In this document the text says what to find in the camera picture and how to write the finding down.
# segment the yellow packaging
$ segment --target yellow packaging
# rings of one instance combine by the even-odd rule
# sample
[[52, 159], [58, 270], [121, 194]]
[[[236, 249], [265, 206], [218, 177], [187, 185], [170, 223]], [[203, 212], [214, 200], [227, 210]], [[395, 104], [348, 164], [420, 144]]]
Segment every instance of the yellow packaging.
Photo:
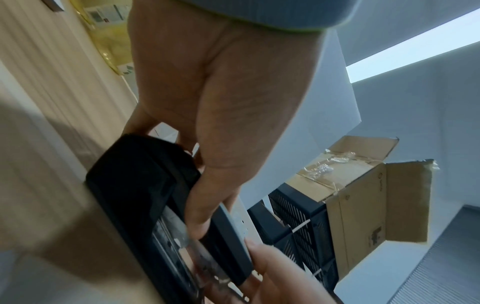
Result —
[[133, 72], [127, 18], [132, 0], [70, 0], [88, 24], [88, 33], [105, 62], [119, 75]]

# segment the blue sleeve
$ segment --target blue sleeve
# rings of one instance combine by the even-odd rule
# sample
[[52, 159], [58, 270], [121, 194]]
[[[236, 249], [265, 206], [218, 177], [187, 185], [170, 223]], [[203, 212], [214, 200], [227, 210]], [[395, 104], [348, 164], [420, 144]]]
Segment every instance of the blue sleeve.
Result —
[[310, 32], [346, 22], [360, 0], [182, 0], [215, 14], [286, 31]]

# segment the open cardboard box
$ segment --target open cardboard box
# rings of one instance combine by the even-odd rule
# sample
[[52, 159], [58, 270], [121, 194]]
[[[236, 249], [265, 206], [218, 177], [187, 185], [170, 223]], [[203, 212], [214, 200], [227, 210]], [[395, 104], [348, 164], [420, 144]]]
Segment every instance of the open cardboard box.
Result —
[[434, 161], [383, 163], [398, 141], [344, 136], [311, 163], [333, 171], [286, 182], [326, 204], [339, 279], [385, 240], [427, 241]]

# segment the black storage crate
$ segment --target black storage crate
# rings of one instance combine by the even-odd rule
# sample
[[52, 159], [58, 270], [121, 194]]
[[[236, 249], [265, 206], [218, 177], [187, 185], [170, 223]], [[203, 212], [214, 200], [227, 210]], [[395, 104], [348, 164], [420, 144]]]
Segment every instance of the black storage crate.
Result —
[[295, 228], [308, 224], [293, 235], [302, 261], [329, 291], [339, 280], [327, 206], [318, 203], [287, 184], [268, 195], [273, 212], [285, 224]]
[[299, 255], [292, 229], [280, 223], [265, 206], [259, 202], [248, 210], [251, 221], [261, 240], [278, 248], [302, 269], [304, 267]]

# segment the hand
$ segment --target hand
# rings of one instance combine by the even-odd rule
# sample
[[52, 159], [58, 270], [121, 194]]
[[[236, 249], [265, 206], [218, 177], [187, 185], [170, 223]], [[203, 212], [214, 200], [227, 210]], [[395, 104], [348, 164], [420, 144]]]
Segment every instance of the hand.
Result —
[[[247, 240], [246, 244], [255, 270], [263, 276], [260, 281], [251, 275], [239, 286], [250, 303], [335, 304], [314, 277], [309, 276], [278, 249]], [[205, 295], [214, 304], [244, 303], [230, 288], [213, 283], [206, 287]]]
[[134, 0], [128, 31], [139, 104], [123, 132], [148, 134], [164, 122], [184, 149], [199, 143], [204, 172], [185, 221], [201, 238], [220, 202], [230, 210], [289, 124], [324, 35], [271, 30], [177, 0]]

